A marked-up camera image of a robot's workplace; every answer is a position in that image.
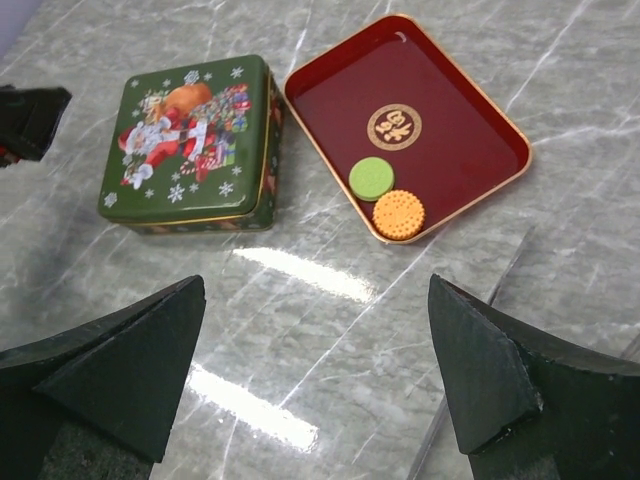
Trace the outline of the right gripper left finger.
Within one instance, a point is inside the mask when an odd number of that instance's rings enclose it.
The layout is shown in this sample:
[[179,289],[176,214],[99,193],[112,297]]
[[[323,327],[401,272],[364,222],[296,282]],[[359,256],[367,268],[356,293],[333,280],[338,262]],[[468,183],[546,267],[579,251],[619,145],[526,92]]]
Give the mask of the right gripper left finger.
[[165,455],[205,306],[194,275],[3,351],[2,478],[149,478]]

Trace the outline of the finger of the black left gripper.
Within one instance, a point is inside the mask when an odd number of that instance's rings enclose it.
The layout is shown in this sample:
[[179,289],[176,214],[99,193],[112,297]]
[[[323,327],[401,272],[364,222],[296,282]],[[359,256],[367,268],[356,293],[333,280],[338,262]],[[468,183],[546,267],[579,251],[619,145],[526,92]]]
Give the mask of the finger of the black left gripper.
[[1,86],[1,167],[39,162],[49,150],[72,99],[63,87]]

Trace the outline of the red rectangular tray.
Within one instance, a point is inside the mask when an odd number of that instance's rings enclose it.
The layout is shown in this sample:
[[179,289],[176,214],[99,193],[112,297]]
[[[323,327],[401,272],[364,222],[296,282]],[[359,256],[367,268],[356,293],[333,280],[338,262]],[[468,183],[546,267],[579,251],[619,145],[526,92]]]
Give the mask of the red rectangular tray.
[[424,209],[420,228],[394,234],[376,202],[353,198],[389,244],[430,234],[523,175],[529,140],[411,17],[391,14],[294,70],[285,101],[346,195],[367,157],[387,161],[394,187]]

